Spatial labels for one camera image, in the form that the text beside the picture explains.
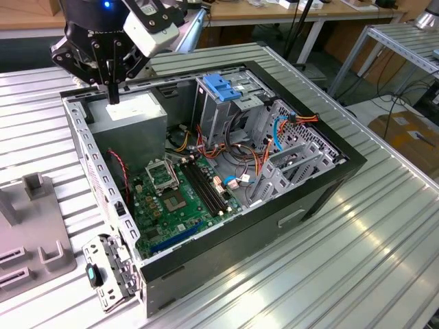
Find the wooden table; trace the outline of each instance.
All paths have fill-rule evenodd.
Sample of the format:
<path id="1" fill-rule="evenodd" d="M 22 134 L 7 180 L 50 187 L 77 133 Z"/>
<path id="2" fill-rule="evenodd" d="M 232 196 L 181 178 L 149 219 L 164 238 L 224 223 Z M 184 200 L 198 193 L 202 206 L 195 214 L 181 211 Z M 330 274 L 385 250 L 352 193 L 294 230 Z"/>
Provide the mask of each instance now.
<path id="1" fill-rule="evenodd" d="M 246 0 L 240 0 L 238 3 L 217 2 L 212 6 L 210 26 L 291 23 L 294 11 L 286 10 L 276 4 L 256 8 Z M 333 0 L 332 3 L 325 4 L 321 10 L 309 12 L 306 21 L 313 22 L 313 26 L 298 62 L 306 62 L 326 21 L 392 18 L 392 23 L 398 23 L 404 13 L 404 9 L 390 10 L 383 8 L 379 12 L 359 12 L 340 0 Z M 301 11 L 299 10 L 297 21 L 300 16 Z M 64 34 L 64 24 L 64 17 L 61 13 L 50 17 L 0 8 L 0 39 L 62 36 Z"/>

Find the side panel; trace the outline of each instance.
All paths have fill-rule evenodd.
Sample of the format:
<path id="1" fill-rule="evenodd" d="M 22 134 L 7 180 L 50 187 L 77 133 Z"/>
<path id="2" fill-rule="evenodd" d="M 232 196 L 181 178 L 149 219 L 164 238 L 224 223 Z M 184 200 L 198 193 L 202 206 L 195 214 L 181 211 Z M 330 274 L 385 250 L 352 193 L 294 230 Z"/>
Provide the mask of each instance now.
<path id="1" fill-rule="evenodd" d="M 316 203 L 316 200 L 320 199 L 332 185 L 334 183 L 319 188 L 206 250 L 164 276 L 147 282 L 147 316 L 149 317 L 169 306 L 172 302 L 194 291 L 226 269 L 264 248 L 274 239 L 300 225 L 301 221 L 306 219 L 305 215 Z M 245 219 L 245 217 L 239 217 L 235 221 Z M 148 271 L 148 266 L 143 267 L 141 271 Z"/>

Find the green motherboard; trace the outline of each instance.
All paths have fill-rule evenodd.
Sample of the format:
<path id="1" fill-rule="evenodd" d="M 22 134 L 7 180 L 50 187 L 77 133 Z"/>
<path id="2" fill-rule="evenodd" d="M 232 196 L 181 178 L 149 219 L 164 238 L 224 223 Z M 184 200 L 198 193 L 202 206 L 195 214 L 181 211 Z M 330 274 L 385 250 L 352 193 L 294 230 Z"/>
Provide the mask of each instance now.
<path id="1" fill-rule="evenodd" d="M 215 172 L 206 159 L 199 158 L 195 164 L 203 172 L 206 181 L 214 187 L 212 178 Z M 237 199 L 227 191 L 226 197 L 221 196 L 221 199 L 228 210 L 220 215 L 212 214 L 199 197 L 199 190 L 197 192 L 189 183 L 180 164 L 173 164 L 172 168 L 180 184 L 177 189 L 168 189 L 161 195 L 156 193 L 146 171 L 130 181 L 134 190 L 134 221 L 141 234 L 137 249 L 144 258 L 149 258 L 241 211 Z M 154 169 L 150 174 L 156 185 L 169 180 L 169 173 L 163 169 Z"/>

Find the motherboard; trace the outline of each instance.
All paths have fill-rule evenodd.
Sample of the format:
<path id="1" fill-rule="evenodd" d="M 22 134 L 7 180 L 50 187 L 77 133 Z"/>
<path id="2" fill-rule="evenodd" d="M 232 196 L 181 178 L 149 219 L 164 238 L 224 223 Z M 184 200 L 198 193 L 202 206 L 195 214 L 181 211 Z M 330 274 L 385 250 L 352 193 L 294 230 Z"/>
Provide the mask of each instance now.
<path id="1" fill-rule="evenodd" d="M 242 210 L 232 191 L 217 192 L 214 169 L 203 157 L 176 164 L 156 162 L 148 167 L 130 182 L 134 187 L 134 221 L 141 233 L 137 249 L 145 258 Z"/>

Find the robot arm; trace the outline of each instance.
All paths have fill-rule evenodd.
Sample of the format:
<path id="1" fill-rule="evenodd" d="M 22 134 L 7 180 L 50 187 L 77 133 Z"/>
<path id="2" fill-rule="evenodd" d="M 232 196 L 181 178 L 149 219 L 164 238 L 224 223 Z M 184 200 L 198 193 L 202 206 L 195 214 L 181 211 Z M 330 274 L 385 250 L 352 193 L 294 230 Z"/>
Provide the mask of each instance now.
<path id="1" fill-rule="evenodd" d="M 119 84 L 134 78 L 148 60 L 177 39 L 187 0 L 61 0 L 65 37 L 52 60 L 119 103 Z M 193 9 L 200 8 L 201 0 Z"/>

